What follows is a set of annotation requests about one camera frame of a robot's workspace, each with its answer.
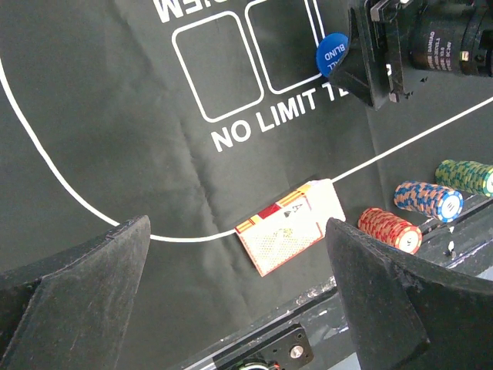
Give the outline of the blue small blind button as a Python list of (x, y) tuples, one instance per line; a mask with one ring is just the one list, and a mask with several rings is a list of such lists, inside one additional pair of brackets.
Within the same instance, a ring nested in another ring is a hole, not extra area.
[(328, 77), (347, 51), (349, 38), (340, 32), (327, 35), (317, 47), (315, 61), (322, 76)]

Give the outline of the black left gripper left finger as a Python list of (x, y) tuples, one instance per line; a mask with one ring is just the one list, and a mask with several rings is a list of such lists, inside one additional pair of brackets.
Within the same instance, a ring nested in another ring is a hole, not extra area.
[(3, 369), (114, 369), (150, 243), (134, 217), (1, 274)]

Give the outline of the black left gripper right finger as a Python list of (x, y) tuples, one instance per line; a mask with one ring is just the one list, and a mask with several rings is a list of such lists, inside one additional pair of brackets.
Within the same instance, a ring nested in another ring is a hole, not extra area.
[(362, 369), (490, 369), (492, 282), (331, 218), (327, 252)]

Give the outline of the red poker chip stack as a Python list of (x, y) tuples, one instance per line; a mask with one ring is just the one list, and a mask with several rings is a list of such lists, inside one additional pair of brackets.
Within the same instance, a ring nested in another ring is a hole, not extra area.
[(409, 254), (415, 254), (421, 246), (422, 233), (417, 226), (381, 208), (367, 208), (360, 215), (357, 227), (373, 238)]

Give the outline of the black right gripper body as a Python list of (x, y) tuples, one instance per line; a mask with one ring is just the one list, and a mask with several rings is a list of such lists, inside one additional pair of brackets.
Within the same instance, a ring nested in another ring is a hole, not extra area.
[(428, 73), (492, 76), (490, 1), (365, 1), (392, 102), (413, 96)]

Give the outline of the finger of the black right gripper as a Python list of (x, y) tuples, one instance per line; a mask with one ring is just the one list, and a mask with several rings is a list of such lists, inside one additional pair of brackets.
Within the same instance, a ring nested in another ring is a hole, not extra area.
[(348, 47), (328, 81), (372, 109), (385, 104), (385, 47), (379, 43), (378, 24), (369, 7), (348, 9)]

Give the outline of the blue poker chip stack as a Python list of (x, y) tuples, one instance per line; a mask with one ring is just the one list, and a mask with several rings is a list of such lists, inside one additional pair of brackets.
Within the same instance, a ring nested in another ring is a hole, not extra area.
[(464, 199), (459, 191), (450, 187), (419, 181), (404, 181), (394, 191), (394, 204), (402, 210), (449, 223), (459, 217)]

